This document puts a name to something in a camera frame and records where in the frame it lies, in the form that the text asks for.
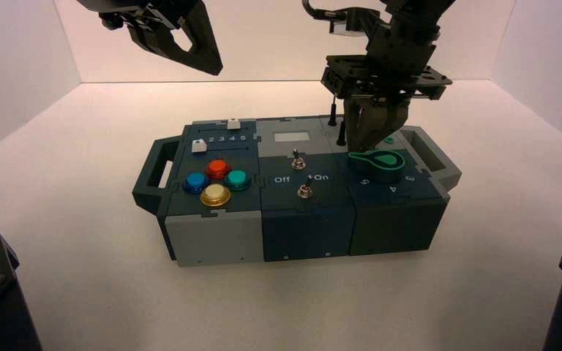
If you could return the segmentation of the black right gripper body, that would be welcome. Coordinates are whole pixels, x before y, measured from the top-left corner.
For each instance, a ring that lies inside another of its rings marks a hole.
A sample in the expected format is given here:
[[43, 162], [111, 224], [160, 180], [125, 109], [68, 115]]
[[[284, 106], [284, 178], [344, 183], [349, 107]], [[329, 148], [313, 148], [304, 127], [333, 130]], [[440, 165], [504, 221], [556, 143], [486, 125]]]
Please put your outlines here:
[[363, 55], [326, 57], [322, 84], [339, 99], [400, 96], [440, 99], [452, 80], [428, 64], [440, 36], [437, 23], [391, 21], [362, 23], [347, 30], [348, 23], [330, 24], [332, 34], [363, 34], [368, 38]]

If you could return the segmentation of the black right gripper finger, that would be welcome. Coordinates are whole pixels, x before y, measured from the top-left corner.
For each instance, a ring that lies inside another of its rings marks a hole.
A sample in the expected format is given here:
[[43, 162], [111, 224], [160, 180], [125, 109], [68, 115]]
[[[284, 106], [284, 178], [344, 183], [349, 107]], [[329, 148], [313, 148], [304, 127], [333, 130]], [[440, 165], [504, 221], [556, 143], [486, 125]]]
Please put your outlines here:
[[376, 121], [375, 143], [377, 146], [393, 132], [401, 128], [408, 119], [410, 99], [384, 99], [377, 100], [375, 103]]
[[371, 99], [345, 99], [345, 131], [350, 152], [374, 149], [378, 143], [380, 107]]

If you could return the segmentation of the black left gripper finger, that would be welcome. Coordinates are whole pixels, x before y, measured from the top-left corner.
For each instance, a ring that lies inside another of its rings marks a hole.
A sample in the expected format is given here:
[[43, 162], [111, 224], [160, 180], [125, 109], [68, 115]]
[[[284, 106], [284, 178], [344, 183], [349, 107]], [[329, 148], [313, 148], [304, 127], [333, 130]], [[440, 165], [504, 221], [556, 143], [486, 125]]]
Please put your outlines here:
[[185, 49], [170, 34], [168, 57], [180, 64], [210, 75], [220, 74], [223, 65], [213, 28], [202, 1], [172, 1], [176, 5], [176, 29], [190, 42]]
[[175, 27], [162, 21], [129, 19], [127, 21], [131, 39], [144, 50], [162, 56], [175, 58], [176, 43], [171, 35]]

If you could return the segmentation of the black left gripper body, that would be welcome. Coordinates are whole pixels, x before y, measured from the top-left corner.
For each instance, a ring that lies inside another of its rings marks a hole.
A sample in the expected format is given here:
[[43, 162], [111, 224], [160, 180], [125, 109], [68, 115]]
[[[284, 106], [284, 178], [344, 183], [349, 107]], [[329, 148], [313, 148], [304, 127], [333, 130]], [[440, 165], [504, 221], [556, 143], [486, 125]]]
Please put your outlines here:
[[179, 20], [186, 18], [198, 2], [78, 0], [78, 3], [96, 12], [105, 28], [116, 30], [124, 23], [132, 26], [160, 23], [168, 29], [179, 29]]

